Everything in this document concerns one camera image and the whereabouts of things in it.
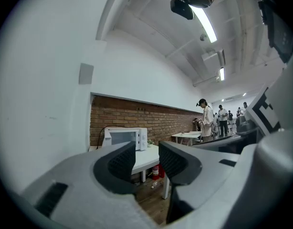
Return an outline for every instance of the black pants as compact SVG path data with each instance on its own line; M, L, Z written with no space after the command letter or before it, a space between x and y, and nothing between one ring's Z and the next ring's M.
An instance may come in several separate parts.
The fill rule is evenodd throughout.
M227 135L227 120L220 121L220 126L221 126L221 135L223 135L223 128L225 129L225 135Z

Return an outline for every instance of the white table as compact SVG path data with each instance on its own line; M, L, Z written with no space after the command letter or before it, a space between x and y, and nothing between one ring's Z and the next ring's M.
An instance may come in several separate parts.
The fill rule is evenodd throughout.
M136 151L136 162L132 170L132 174L136 174L141 172L142 182L146 181L146 169L152 168L155 165L159 164L159 154L158 154L158 146L150 145L151 147L147 147L146 150ZM165 174L164 178L164 190L162 193L162 198L166 199L169 191L170 181Z
M180 144L183 143L183 138L189 138L188 145L192 146L192 140L197 139L197 138L200 138L200 140L201 140L201 135L202 135L202 132L185 132L184 134L177 133L172 136L175 137L176 143L178 143L178 138L180 137L181 138Z

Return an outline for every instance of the fluorescent light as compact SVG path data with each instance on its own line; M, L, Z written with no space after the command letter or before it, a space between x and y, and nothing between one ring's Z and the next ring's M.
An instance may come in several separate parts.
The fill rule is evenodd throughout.
M205 31L209 37L209 40L211 43L215 42L217 40L217 36L214 33L214 30L212 28L212 25L205 14L203 9L193 7L189 5L192 11L195 13L195 15L198 17L199 21L201 22L202 26L205 28Z
M224 81L225 80L225 73L224 73L223 67L220 69L220 76L221 76L221 81Z

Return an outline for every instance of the table leg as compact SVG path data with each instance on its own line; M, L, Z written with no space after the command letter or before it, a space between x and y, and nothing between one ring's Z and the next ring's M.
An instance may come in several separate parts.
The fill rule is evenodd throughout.
M169 180L169 178L167 177L167 175L165 173L164 189L163 189L163 192L162 192L162 198L163 199L167 199L167 195L168 195L168 192L169 192L169 185L170 185L170 180Z
M146 181L146 170L141 171L141 180L142 182Z

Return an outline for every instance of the woman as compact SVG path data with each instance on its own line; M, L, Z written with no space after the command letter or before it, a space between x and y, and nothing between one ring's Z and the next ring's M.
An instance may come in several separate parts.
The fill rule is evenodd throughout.
M203 117L200 119L199 124L202 129L203 142L211 141L211 125L213 123L213 110L208 106L205 99L199 101L199 106L204 109Z

